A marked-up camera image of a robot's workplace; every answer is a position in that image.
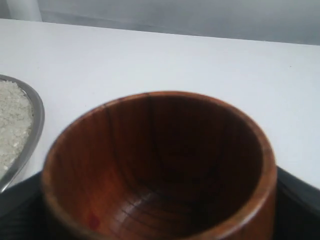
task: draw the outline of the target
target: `black tray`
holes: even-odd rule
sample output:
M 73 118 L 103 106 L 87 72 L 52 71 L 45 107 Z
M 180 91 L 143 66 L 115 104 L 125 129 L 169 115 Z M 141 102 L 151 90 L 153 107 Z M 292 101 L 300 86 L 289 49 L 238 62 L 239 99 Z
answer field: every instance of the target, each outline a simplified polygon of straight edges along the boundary
M 45 239 L 50 235 L 36 174 L 0 195 L 0 240 Z M 281 168 L 274 240 L 320 240 L 320 191 Z

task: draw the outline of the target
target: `wooden bowl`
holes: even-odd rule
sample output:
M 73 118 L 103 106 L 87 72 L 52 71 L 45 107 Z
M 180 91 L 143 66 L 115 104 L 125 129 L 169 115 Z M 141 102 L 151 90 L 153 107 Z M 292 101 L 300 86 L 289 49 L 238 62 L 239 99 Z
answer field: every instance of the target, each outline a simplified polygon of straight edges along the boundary
M 164 91 L 72 123 L 47 155 L 42 187 L 59 240 L 270 240 L 276 173 L 244 113 Z

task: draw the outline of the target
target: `white table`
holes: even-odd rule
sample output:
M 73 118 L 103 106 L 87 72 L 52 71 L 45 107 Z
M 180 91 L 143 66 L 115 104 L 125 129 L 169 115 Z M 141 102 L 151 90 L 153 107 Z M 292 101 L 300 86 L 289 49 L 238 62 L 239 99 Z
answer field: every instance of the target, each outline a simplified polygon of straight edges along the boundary
M 269 137 L 277 164 L 320 189 L 320 46 L 0 20 L 0 74 L 41 96 L 44 130 L 25 176 L 84 112 L 146 91 L 227 101 Z

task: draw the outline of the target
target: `white powder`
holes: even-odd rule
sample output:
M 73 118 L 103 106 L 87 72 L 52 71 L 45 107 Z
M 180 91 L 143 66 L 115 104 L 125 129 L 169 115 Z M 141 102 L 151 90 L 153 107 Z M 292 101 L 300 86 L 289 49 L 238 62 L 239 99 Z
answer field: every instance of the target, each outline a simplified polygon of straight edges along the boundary
M 16 83 L 0 80 L 0 178 L 23 150 L 32 123 L 26 94 Z

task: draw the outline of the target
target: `red stain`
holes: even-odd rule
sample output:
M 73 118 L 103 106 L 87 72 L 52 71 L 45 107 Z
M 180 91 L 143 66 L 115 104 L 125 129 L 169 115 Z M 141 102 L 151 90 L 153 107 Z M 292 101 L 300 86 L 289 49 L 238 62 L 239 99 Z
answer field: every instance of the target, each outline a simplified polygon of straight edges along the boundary
M 100 219 L 93 212 L 89 214 L 88 225 L 91 230 L 97 230 L 100 226 Z

